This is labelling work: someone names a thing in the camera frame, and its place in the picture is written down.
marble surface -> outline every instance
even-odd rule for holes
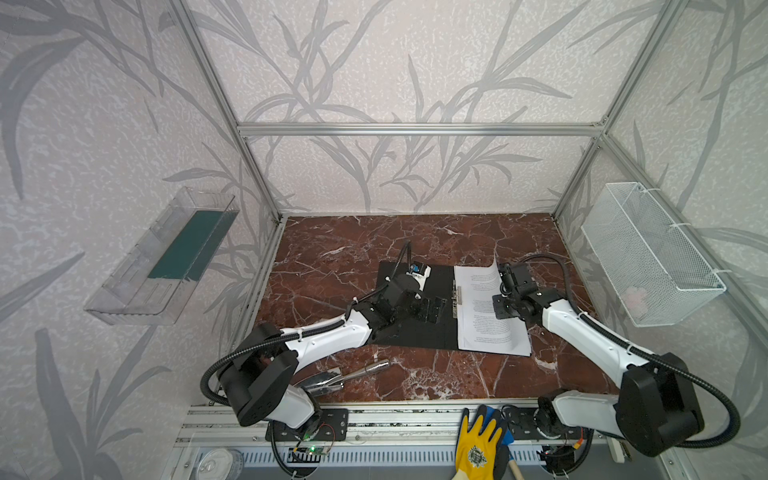
[[[374,288],[379,261],[393,260],[405,239],[412,241],[415,260],[445,265],[487,266],[494,252],[500,261],[537,251],[568,255],[548,214],[291,217],[257,323],[301,326],[339,315],[350,299]],[[556,263],[532,265],[539,284],[563,288]],[[570,261],[569,266],[579,303],[592,310]],[[559,336],[540,326],[528,335],[530,357],[369,345],[316,362],[296,379],[336,366],[349,373],[390,359],[390,369],[348,382],[320,400],[521,398],[557,388],[615,392],[603,372]]]

trowel handle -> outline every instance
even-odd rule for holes
[[[358,379],[361,376],[373,375],[374,373],[378,373],[388,369],[391,365],[392,363],[390,363],[388,359],[384,359],[379,362],[372,363],[368,366],[365,366],[360,370],[357,370],[356,372],[350,373],[349,375],[344,375],[344,377],[342,378],[342,381],[345,382],[347,380]]]
[[[523,473],[520,472],[520,467],[518,467],[518,463],[514,458],[509,461],[508,465],[509,469],[512,470],[512,474],[515,477],[515,480],[525,480],[525,478],[523,478]]]

red wire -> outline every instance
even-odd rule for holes
[[[329,429],[331,429],[331,432],[333,433],[333,438],[331,439],[331,446],[328,447],[328,453],[330,453],[331,449],[333,448],[333,444],[336,443],[336,430],[334,430],[333,427],[330,424],[325,423],[325,422],[320,424],[320,427],[318,428],[318,430],[320,430],[323,426],[326,426]]]

wall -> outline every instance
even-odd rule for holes
[[[611,135],[624,145],[766,305],[768,2],[689,2]],[[729,394],[740,434],[712,450],[686,450],[702,479],[764,478],[768,471],[768,356],[722,298],[676,326],[638,329],[628,319],[580,227],[604,184],[626,181],[598,155],[559,221],[601,319],[630,340],[671,351]],[[699,390],[704,434],[725,415]]]
[[[238,121],[448,123],[599,121],[663,3],[189,1]],[[298,214],[551,211],[587,142],[251,138]]]
[[[0,4],[0,478],[157,478],[262,262],[269,214],[165,5]],[[183,185],[241,212],[180,319],[88,315]]]

metal trowel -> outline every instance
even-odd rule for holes
[[[388,369],[390,365],[392,364],[389,360],[384,359],[348,375],[342,375],[341,369],[337,367],[335,369],[308,376],[296,385],[302,387],[314,396],[327,395],[331,392],[338,392],[344,388],[344,382],[347,380],[354,380],[363,376],[373,375],[374,373]]]

